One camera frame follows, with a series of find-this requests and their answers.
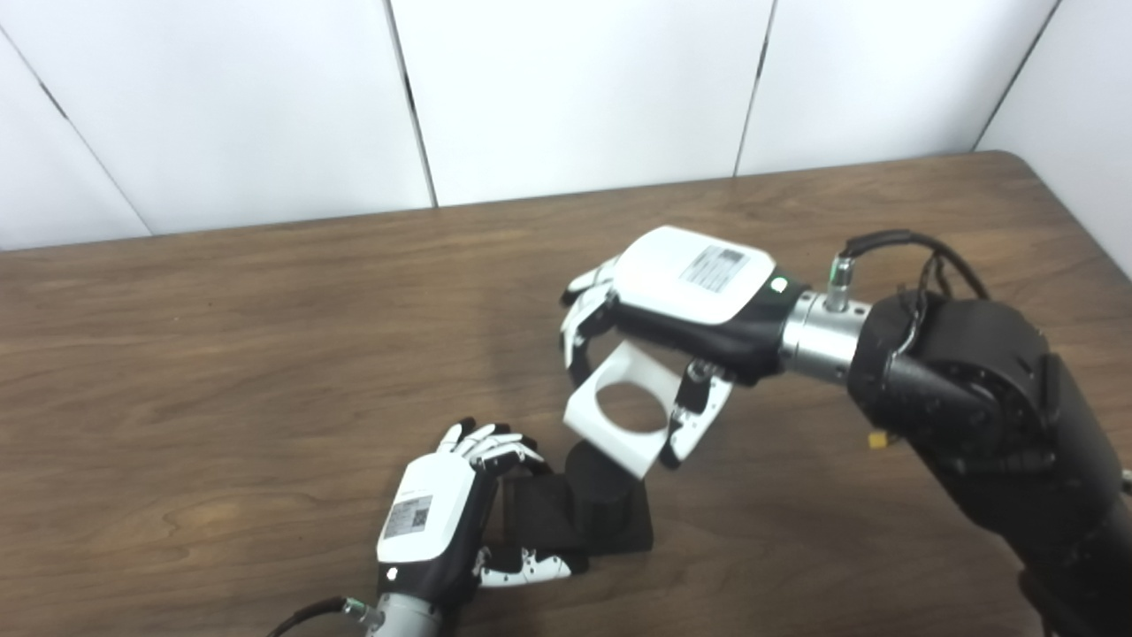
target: silver cylindrical joint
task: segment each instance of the silver cylindrical joint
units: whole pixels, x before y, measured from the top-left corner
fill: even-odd
[[[852,292],[854,259],[848,256],[834,256],[830,266],[830,286],[825,292],[825,308],[830,311],[844,311],[849,307],[849,294]]]
[[[827,300],[827,294],[813,291],[798,296],[782,330],[779,356],[786,370],[844,385],[857,353],[857,339],[873,305],[847,299],[844,309],[833,311],[826,305]]]
[[[377,608],[362,620],[367,637],[436,637],[441,622],[435,604],[396,593],[381,595]]]

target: label sticker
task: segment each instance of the label sticker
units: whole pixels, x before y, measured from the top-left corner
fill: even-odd
[[[721,292],[751,257],[741,251],[710,246],[680,274],[680,278],[705,290]]]
[[[413,498],[397,502],[389,510],[389,524],[385,525],[385,537],[396,537],[424,531],[428,522],[428,510],[432,506],[432,497]]]

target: white wall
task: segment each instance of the white wall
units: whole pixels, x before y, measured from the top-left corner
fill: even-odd
[[[979,149],[1026,160],[1132,274],[1132,2],[1062,2]]]
[[[780,0],[739,174],[968,152],[1055,0]]]
[[[0,246],[148,233],[0,34]]]
[[[370,0],[0,0],[155,232],[430,205]]]
[[[1052,2],[0,0],[0,244],[967,150]]]
[[[727,177],[771,0],[393,0],[441,205]]]

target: wood grain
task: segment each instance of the wood grain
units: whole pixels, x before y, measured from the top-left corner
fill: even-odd
[[[813,281],[850,234],[943,236],[1043,327],[1132,462],[1127,281],[1001,153],[9,252],[0,634],[260,635],[314,599],[372,599],[400,473],[445,425],[511,422],[560,466],[558,293],[661,223]],[[923,258],[871,255],[859,296]],[[650,475],[652,553],[483,592],[461,634],[1036,635],[1010,554],[866,432],[833,388],[739,393]]]

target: barcode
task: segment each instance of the barcode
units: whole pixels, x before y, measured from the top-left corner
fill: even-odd
[[[680,274],[680,278],[705,290],[720,292],[748,260],[751,258],[741,251],[710,246],[696,256],[692,265]]]

